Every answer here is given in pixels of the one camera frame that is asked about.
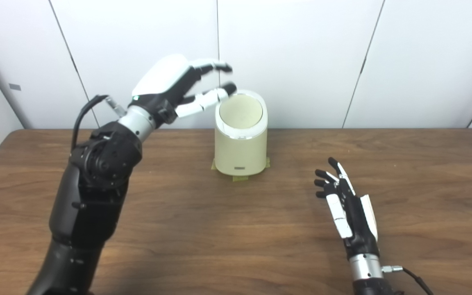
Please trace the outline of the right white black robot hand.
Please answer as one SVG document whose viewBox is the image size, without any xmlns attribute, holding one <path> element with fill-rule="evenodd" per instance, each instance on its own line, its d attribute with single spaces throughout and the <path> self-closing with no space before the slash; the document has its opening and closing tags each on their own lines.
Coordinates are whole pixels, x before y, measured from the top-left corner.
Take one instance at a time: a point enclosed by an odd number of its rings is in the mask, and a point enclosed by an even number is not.
<svg viewBox="0 0 472 295">
<path fill-rule="evenodd" d="M 328 163 L 336 175 L 317 169 L 318 179 L 313 183 L 322 188 L 316 192 L 316 197 L 328 203 L 347 258 L 363 254 L 380 256 L 378 226 L 370 196 L 356 194 L 348 174 L 336 159 L 329 157 Z"/>
</svg>

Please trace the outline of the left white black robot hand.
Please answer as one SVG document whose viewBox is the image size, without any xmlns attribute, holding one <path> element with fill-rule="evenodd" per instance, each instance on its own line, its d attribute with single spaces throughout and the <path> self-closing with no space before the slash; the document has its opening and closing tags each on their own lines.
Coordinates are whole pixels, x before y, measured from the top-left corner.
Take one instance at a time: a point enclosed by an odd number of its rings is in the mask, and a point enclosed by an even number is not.
<svg viewBox="0 0 472 295">
<path fill-rule="evenodd" d="M 211 71 L 231 73 L 233 69 L 226 62 L 216 59 L 189 61 L 181 54 L 166 56 L 133 89 L 130 106 L 148 112 L 156 129 L 170 125 L 178 118 L 204 112 L 228 99 L 237 90 L 233 82 L 227 82 L 215 89 L 187 95 Z"/>
</svg>

